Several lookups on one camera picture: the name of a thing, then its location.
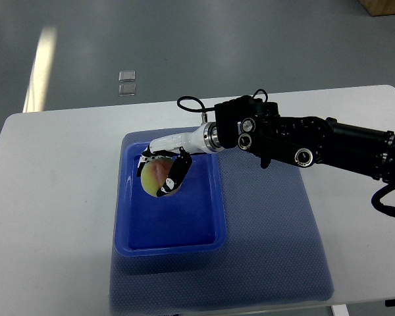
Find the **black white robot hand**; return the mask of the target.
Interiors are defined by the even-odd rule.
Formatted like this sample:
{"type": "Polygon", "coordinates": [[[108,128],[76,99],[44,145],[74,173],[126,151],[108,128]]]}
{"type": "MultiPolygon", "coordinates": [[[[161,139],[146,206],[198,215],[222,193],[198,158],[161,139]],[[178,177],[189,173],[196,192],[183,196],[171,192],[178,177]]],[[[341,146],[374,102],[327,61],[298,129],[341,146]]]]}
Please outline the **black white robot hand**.
{"type": "Polygon", "coordinates": [[[210,127],[210,123],[204,123],[193,132],[164,136],[147,145],[138,162],[139,178],[144,165],[154,159],[166,157],[174,161],[165,183],[157,192],[157,198],[170,196],[178,191],[190,170],[193,154],[211,153],[210,127]]]}

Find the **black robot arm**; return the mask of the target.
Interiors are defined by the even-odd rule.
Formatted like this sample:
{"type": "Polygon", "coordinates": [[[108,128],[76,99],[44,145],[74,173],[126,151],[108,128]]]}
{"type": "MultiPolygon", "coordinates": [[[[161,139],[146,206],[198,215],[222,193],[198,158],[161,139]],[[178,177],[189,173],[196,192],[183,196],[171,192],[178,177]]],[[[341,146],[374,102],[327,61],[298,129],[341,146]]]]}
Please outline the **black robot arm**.
{"type": "Polygon", "coordinates": [[[242,151],[260,158],[266,169],[272,160],[301,168],[324,164],[382,180],[372,206],[395,218],[395,206],[381,199],[395,190],[395,132],[339,123],[334,118],[282,117],[267,98],[244,95],[210,108],[215,125],[205,140],[212,146],[242,151]]]}

